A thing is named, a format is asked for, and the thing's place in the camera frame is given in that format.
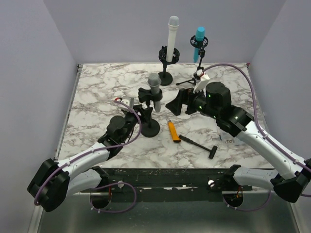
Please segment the black clip microphone stand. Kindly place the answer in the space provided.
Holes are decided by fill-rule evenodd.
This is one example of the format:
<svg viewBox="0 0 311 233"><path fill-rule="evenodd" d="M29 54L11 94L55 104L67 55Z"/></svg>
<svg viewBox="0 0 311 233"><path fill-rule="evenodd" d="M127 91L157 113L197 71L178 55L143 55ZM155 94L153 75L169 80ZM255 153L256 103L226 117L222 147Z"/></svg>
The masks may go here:
<svg viewBox="0 0 311 233"><path fill-rule="evenodd" d="M150 106L150 102L160 102L162 100L162 90L159 93L153 94L151 90L139 88L138 89L138 100L140 103L146 103L146 108L142 106L138 108L138 111L142 117L142 130L141 133L147 138L152 138L158 135L160 131L160 124L152 119L152 111L156 109L156 104L154 107Z"/></svg>

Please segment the black shock-mount round-base stand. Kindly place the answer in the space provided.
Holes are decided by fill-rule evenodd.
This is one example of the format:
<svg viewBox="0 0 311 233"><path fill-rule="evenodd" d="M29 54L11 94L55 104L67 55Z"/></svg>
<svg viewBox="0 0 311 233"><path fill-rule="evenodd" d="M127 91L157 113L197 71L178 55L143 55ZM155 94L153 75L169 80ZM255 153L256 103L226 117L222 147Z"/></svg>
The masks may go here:
<svg viewBox="0 0 311 233"><path fill-rule="evenodd" d="M168 65L176 64L179 61L180 52L178 49L174 48L173 50L173 59L171 62L166 61L167 55L167 46L162 46L161 50L158 53L158 58L162 63L163 71L159 72L158 75L161 79L162 86L168 86L173 82L172 75L166 70Z"/></svg>

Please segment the grey silver microphone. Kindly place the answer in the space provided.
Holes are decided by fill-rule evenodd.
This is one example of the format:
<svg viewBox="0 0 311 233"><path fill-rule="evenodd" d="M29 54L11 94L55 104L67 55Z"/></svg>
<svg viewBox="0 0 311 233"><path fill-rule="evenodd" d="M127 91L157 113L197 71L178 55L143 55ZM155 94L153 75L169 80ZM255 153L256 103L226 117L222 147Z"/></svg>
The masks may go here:
<svg viewBox="0 0 311 233"><path fill-rule="evenodd" d="M157 95L160 93L161 79L157 73L151 73L148 77L148 85L151 90L152 95ZM161 110L160 100L153 100L155 111L158 113Z"/></svg>

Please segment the white microphone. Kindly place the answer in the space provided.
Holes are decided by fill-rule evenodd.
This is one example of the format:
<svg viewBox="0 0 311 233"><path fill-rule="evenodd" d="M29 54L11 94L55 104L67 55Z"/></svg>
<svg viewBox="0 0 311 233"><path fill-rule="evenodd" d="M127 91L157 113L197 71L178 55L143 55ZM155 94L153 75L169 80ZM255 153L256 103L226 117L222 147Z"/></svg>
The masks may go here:
<svg viewBox="0 0 311 233"><path fill-rule="evenodd" d="M179 27L179 18L177 16L171 16L168 22L169 34L166 52L166 61L171 62L173 60L173 52L176 40L176 33Z"/></svg>

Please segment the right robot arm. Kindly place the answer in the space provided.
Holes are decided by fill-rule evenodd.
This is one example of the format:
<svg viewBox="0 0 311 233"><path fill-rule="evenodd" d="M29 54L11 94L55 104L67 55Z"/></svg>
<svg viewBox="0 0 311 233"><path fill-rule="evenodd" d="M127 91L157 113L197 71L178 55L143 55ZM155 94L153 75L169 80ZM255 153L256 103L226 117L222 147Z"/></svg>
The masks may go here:
<svg viewBox="0 0 311 233"><path fill-rule="evenodd" d="M273 190L280 198L295 203L311 180L311 161L292 155L287 158L283 152L290 151L279 143L272 143L261 134L254 117L243 108L231 103L230 90L221 82L212 82L205 91L195 92L193 88L180 89L176 98L166 104L174 115L181 114L182 105L186 114L199 112L216 120L217 126L232 137L238 138L267 160L272 170L232 166L224 177L224 186L235 190L239 186L255 186Z"/></svg>

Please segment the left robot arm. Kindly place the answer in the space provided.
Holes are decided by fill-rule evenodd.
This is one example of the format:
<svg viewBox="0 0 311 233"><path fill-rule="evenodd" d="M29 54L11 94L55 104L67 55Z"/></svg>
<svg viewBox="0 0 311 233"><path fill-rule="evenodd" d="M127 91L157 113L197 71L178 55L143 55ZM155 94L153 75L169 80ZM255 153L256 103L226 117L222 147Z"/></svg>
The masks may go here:
<svg viewBox="0 0 311 233"><path fill-rule="evenodd" d="M152 107L143 108L142 105L121 105L128 112L124 116L112 117L105 134L89 149L68 159L47 159L41 164L27 187L36 206L43 207L46 212L55 210L65 200L73 180L87 174L95 174L91 186L96 191L102 192L107 188L107 178L93 170L93 166L113 158L123 147L133 143L136 138L130 135L134 127L138 125L138 134L141 134L143 124L151 119L153 111Z"/></svg>

